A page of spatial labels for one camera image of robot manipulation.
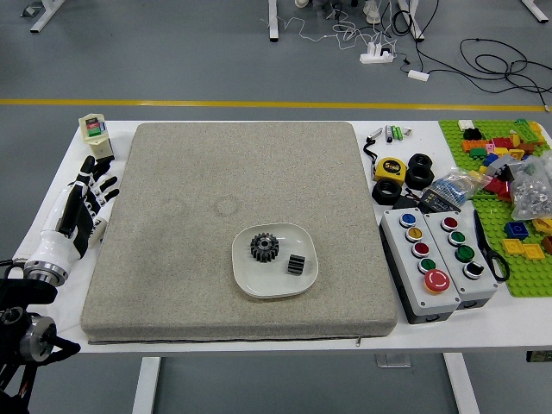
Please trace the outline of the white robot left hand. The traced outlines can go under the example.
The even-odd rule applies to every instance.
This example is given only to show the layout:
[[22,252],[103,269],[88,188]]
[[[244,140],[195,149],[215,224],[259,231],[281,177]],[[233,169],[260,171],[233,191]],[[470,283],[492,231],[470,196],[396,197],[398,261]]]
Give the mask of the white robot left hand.
[[64,187],[47,215],[38,248],[26,268],[57,267],[69,273],[73,263],[85,255],[100,210],[115,196],[117,177],[106,174],[114,158],[86,157],[77,178]]

